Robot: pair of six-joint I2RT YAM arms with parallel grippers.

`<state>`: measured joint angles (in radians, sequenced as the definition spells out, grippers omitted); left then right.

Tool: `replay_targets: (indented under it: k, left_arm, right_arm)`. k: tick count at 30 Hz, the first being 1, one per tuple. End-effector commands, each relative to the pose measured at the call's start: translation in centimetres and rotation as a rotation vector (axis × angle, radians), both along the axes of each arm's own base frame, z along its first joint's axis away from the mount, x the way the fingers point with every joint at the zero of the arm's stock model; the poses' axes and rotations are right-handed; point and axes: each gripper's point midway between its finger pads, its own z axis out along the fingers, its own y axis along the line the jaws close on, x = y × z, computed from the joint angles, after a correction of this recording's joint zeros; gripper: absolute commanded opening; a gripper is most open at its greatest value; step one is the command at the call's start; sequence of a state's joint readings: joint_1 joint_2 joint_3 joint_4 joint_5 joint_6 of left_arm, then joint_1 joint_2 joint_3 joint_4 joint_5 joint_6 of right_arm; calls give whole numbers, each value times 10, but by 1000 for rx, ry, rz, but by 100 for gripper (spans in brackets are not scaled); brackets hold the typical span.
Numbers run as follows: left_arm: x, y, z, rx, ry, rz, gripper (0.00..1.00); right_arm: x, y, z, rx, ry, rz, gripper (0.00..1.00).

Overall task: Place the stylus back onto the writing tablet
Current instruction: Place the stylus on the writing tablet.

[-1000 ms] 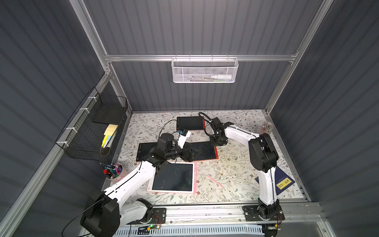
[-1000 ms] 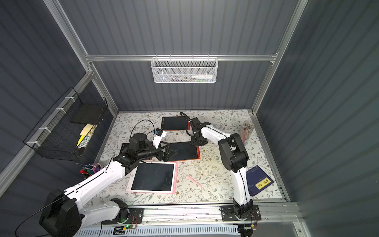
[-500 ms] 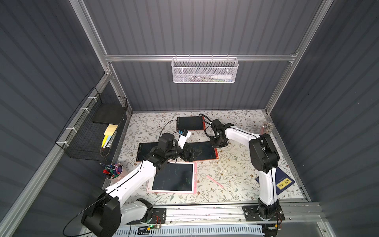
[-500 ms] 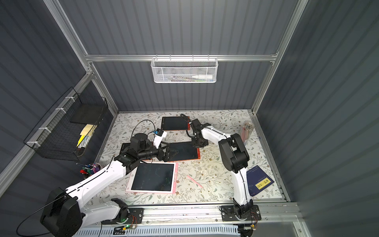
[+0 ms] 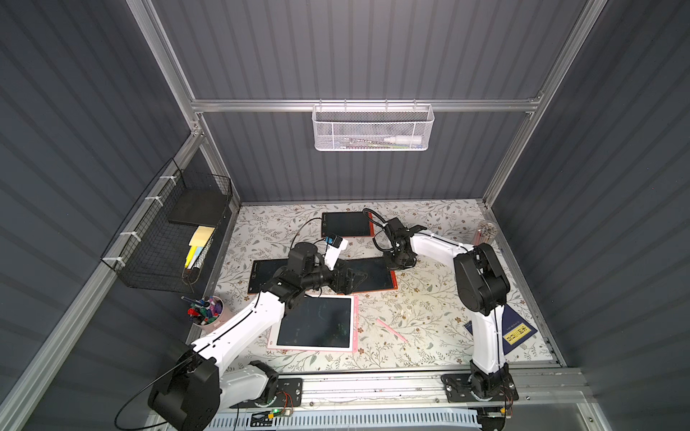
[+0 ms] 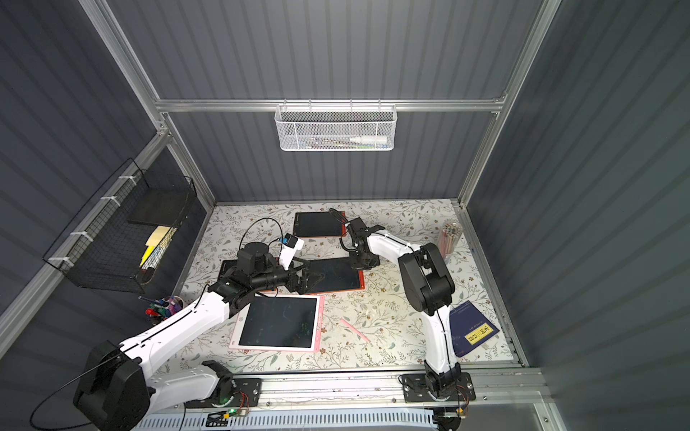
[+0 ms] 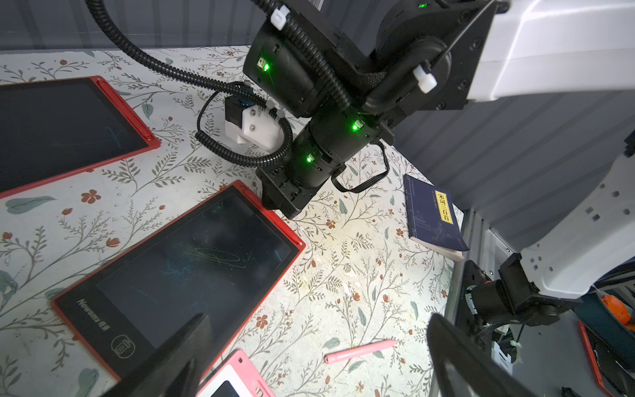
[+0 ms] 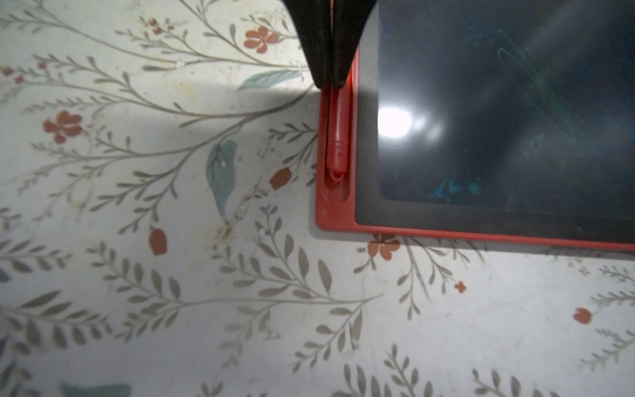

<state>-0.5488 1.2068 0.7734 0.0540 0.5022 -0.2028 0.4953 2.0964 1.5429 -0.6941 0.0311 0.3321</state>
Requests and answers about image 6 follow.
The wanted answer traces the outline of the red tablet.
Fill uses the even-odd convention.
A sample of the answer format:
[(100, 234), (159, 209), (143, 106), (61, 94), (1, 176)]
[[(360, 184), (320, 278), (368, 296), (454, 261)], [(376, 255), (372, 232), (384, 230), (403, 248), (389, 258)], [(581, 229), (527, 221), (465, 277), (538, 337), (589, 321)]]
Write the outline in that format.
[(307, 295), (353, 292), (365, 288), (363, 273), (352, 269), (348, 258), (311, 260), (307, 269), (325, 273), (325, 280), (316, 292)]
[(217, 280), (223, 281), (235, 276), (235, 271), (237, 267), (237, 260), (223, 260), (219, 270), (219, 275)]
[(344, 214), (336, 217), (332, 211), (298, 212), (293, 223), (293, 235), (299, 238), (339, 238), (346, 233), (341, 222)]

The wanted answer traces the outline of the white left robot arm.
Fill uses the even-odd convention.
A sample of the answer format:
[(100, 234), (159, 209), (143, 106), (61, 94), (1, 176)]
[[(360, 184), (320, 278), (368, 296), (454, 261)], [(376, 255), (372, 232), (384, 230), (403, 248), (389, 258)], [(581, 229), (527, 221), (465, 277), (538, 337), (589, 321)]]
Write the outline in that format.
[(208, 402), (227, 409), (245, 404), (236, 393), (232, 373), (215, 360), (186, 372), (156, 377), (156, 371), (183, 347), (207, 330), (239, 314), (263, 292), (285, 287), (304, 294), (307, 263), (296, 256), (305, 243), (294, 235), (282, 241), (280, 256), (268, 244), (250, 242), (237, 253), (234, 267), (202, 290), (198, 299), (154, 328), (119, 344), (95, 347), (79, 377), (73, 404), (100, 430), (131, 430), (150, 413)]

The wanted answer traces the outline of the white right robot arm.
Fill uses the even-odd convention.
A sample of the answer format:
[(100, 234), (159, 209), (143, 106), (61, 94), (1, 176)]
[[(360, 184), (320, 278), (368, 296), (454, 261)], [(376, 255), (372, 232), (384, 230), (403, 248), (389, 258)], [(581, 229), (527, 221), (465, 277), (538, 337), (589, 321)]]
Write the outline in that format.
[(431, 242), (413, 244), (383, 226), (368, 227), (359, 217), (349, 220), (335, 209), (331, 212), (350, 237), (351, 246), (341, 247), (348, 251), (355, 270), (373, 269), (382, 258), (397, 265), (405, 297), (422, 316), (426, 387), (436, 400), (450, 397), (460, 384), (462, 368), (453, 352), (450, 330), (450, 306), (456, 287), (440, 250)]

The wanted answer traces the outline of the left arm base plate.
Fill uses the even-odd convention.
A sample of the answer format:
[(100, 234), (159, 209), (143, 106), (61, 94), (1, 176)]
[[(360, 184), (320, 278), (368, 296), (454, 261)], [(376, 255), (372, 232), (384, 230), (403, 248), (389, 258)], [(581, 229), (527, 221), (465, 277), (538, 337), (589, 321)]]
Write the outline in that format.
[(210, 397), (185, 402), (188, 409), (241, 409), (254, 408), (259, 404), (262, 393), (262, 379), (239, 378), (233, 382), (221, 381)]

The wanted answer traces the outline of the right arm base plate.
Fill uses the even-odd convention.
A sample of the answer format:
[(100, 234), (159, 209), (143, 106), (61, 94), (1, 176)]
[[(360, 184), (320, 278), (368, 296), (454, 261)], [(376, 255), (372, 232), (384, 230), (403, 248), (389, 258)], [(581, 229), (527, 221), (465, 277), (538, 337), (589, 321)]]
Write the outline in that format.
[(474, 402), (476, 394), (471, 375), (461, 373), (454, 380), (442, 379), (439, 383), (425, 373), (399, 375), (397, 378), (404, 391), (404, 400), (408, 403), (424, 402)]

